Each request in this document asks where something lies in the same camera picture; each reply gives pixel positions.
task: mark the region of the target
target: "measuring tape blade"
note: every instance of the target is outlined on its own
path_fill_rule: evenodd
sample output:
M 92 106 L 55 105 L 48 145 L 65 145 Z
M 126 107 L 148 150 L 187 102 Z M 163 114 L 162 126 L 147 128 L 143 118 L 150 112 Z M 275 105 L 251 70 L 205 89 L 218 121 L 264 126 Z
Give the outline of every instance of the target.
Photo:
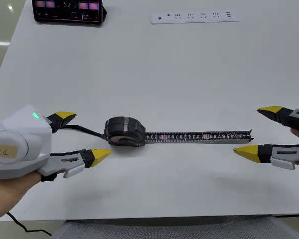
M 250 131 L 147 132 L 145 143 L 248 143 Z

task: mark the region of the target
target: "power strip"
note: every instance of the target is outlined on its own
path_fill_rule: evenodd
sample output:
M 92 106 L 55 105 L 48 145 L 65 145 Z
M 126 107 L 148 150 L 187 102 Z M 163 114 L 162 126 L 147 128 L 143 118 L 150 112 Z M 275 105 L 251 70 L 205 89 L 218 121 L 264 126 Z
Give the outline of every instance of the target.
M 237 22 L 241 19 L 231 11 L 189 11 L 152 13 L 152 24 L 191 23 L 191 22 Z

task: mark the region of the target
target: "green led light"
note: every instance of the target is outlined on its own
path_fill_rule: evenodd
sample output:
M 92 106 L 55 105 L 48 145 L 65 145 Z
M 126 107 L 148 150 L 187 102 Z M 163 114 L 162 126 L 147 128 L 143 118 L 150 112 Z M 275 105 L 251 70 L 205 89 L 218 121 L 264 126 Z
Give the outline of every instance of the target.
M 33 116 L 37 119 L 40 118 L 36 113 L 33 113 Z

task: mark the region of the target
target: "floor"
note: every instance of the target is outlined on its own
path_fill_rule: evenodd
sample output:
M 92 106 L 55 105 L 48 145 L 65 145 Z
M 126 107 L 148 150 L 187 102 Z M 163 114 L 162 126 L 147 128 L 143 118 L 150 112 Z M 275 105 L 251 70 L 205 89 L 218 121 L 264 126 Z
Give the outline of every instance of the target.
M 0 66 L 12 38 L 16 23 L 20 16 L 25 0 L 0 0 Z M 284 218 L 283 221 L 299 232 L 299 218 Z M 34 221 L 23 222 L 28 229 L 45 229 L 54 232 L 60 228 L 63 221 Z M 46 239 L 43 233 L 26 234 L 12 222 L 0 222 L 0 239 Z

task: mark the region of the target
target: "tape measure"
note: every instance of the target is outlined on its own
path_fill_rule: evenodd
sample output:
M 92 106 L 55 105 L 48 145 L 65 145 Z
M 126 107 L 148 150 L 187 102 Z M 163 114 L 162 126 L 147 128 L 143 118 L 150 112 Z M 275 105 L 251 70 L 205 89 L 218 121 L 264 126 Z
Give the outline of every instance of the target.
M 131 117 L 114 117 L 105 123 L 104 139 L 115 146 L 140 147 L 148 143 L 248 143 L 250 131 L 146 132 Z

